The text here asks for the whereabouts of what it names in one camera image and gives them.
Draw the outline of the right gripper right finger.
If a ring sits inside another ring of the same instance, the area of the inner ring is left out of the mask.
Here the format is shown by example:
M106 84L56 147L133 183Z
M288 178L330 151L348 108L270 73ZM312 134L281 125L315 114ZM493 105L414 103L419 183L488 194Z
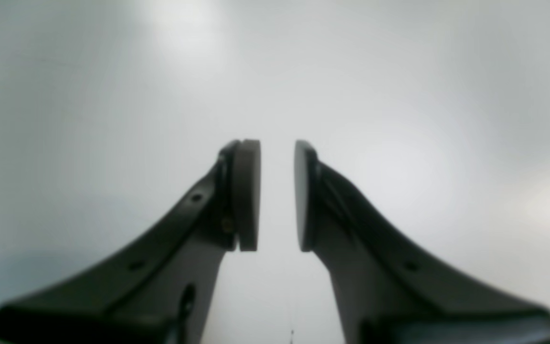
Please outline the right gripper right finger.
M295 144L300 249L327 268L348 344L550 344L550 309L456 270Z

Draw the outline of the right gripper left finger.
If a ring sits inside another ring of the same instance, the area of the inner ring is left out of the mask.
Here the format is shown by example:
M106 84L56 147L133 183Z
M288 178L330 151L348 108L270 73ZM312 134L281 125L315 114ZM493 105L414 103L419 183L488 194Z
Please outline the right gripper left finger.
M146 233L0 305L0 344L199 344L223 257L258 246L261 144L233 140Z

